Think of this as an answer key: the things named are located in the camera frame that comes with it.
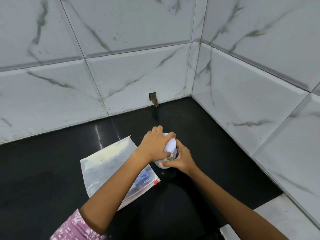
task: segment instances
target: clear container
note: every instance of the clear container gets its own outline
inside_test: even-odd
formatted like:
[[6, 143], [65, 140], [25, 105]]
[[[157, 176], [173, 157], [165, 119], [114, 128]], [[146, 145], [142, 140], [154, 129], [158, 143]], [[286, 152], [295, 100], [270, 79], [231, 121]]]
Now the clear container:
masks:
[[177, 156], [177, 148], [176, 148], [176, 139], [175, 138], [172, 138], [168, 144], [165, 146], [165, 149], [164, 149], [165, 152], [170, 152], [172, 153], [172, 156], [171, 157], [167, 157], [163, 160], [159, 160], [159, 161], [155, 161], [154, 163], [159, 167], [159, 168], [162, 168], [162, 169], [167, 169], [167, 168], [170, 168], [170, 167], [163, 167], [163, 166], [160, 166], [159, 163], [163, 162], [163, 161], [172, 161], [176, 158]]

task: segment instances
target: ziplock bag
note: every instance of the ziplock bag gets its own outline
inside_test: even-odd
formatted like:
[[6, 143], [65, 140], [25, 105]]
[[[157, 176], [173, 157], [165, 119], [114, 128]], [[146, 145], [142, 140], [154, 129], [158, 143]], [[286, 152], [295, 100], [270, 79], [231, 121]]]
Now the ziplock bag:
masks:
[[[83, 181], [91, 197], [130, 157], [137, 148], [130, 136], [80, 160]], [[125, 207], [160, 181], [148, 164], [138, 175], [120, 207]]]

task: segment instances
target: white lid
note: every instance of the white lid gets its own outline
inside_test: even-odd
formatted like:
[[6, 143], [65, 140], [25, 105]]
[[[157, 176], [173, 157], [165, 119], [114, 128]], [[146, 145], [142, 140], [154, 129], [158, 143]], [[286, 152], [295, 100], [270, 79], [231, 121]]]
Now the white lid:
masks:
[[165, 146], [164, 151], [174, 153], [174, 150], [176, 149], [176, 139], [172, 138], [168, 142], [168, 144]]

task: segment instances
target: pink sleeve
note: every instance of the pink sleeve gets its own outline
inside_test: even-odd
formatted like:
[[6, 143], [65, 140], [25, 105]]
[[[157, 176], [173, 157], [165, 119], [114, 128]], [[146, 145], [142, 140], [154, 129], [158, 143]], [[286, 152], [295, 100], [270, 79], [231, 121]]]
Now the pink sleeve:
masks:
[[105, 235], [99, 235], [83, 220], [77, 209], [50, 237], [50, 240], [103, 240]]

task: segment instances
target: black surface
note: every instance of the black surface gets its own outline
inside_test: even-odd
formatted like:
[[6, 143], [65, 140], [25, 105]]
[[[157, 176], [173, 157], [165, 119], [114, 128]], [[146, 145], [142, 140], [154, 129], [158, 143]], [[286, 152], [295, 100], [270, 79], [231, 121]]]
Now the black surface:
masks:
[[[153, 126], [174, 131], [199, 168], [252, 209], [282, 193], [192, 98], [0, 146], [1, 238], [48, 239], [88, 199], [79, 160]], [[118, 211], [109, 239], [218, 239], [226, 222], [180, 171], [151, 164], [161, 182]]]

